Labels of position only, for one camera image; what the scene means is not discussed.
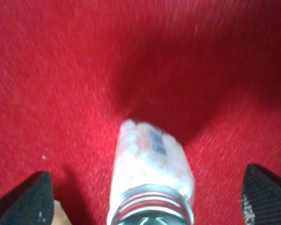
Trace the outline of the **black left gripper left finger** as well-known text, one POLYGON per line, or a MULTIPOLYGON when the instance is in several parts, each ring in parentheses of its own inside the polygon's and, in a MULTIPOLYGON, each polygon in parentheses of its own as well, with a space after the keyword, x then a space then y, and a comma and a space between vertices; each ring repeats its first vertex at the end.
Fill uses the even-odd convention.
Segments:
POLYGON ((0 198, 0 225, 50 225, 54 214, 52 180, 37 171, 0 198))

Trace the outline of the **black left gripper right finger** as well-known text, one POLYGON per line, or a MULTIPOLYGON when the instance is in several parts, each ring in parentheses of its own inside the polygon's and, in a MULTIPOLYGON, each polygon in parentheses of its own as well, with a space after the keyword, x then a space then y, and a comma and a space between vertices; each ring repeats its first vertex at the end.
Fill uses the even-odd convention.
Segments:
POLYGON ((247 225, 281 225, 281 177, 259 164, 248 164, 241 208, 247 225))

